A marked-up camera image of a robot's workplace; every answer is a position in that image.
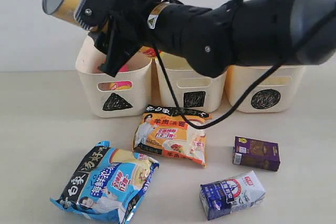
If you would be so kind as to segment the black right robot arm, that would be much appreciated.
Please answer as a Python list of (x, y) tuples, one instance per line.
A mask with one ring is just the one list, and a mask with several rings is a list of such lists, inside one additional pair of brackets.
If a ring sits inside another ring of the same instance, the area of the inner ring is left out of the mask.
[(217, 77), (229, 66), (320, 65), (335, 52), (335, 0), (231, 0), (211, 9), (175, 0), (93, 0), (115, 76), (143, 46)]

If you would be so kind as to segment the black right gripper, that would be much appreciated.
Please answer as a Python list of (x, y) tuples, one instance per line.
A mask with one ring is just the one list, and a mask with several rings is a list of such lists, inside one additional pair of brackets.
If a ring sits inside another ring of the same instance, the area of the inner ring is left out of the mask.
[(161, 0), (117, 0), (93, 33), (94, 46), (106, 55), (101, 72), (115, 77), (143, 46), (150, 47), (146, 19)]

